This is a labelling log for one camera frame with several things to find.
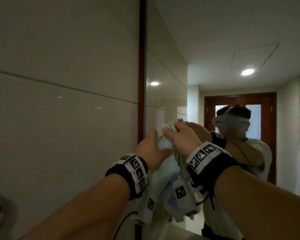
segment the hand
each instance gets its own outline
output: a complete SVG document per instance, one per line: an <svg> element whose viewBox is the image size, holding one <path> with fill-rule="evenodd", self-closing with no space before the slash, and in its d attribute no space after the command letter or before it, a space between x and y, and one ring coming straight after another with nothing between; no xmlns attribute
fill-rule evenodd
<svg viewBox="0 0 300 240"><path fill-rule="evenodd" d="M143 139L136 148L134 154L141 157L148 165L149 169L154 169L168 157L172 155L172 150L160 150L156 142L157 132L152 130L148 136Z"/></svg>
<svg viewBox="0 0 300 240"><path fill-rule="evenodd" d="M188 122L186 125L196 133L202 143L206 141L212 142L212 134L203 126L193 122Z"/></svg>
<svg viewBox="0 0 300 240"><path fill-rule="evenodd" d="M196 135L196 133L188 126L183 123L174 123L175 128L178 132L172 129L163 128L163 133L166 137L169 137L175 145L178 152L180 152L185 159L200 146L202 142Z"/></svg>

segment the red brown door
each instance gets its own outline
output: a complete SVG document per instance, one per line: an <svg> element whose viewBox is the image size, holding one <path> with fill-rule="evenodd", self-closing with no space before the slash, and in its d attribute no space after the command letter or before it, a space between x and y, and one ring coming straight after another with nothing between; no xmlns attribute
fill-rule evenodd
<svg viewBox="0 0 300 240"><path fill-rule="evenodd" d="M212 119L216 116L216 106L241 105L252 110L251 131L252 138L261 139L272 151L272 164L268 175L268 181L276 184L276 93L254 93L230 96L209 96L204 101L204 127L214 131Z"/></svg>

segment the vr headset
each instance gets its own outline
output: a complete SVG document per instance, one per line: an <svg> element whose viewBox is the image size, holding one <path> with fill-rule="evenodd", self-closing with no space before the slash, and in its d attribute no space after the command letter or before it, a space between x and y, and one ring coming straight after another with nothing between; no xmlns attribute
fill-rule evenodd
<svg viewBox="0 0 300 240"><path fill-rule="evenodd" d="M224 127L241 127L243 123L249 123L249 119L247 118L241 118L241 117L235 117L232 115L228 115L229 111L233 107L229 107L223 115L216 116L212 119L213 126L217 127L218 129L224 128Z"/></svg>

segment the frosted glass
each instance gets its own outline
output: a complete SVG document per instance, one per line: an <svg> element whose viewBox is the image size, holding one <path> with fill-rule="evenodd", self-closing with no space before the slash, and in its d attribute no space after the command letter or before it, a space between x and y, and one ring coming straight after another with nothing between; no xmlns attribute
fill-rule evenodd
<svg viewBox="0 0 300 240"><path fill-rule="evenodd" d="M222 109L223 107L227 107L227 105L216 105L216 116L217 116L217 111L219 109ZM215 132L219 133L219 130L217 127L215 128Z"/></svg>
<svg viewBox="0 0 300 240"><path fill-rule="evenodd" d="M261 140L261 104L247 104L251 110L250 127L246 137Z"/></svg>

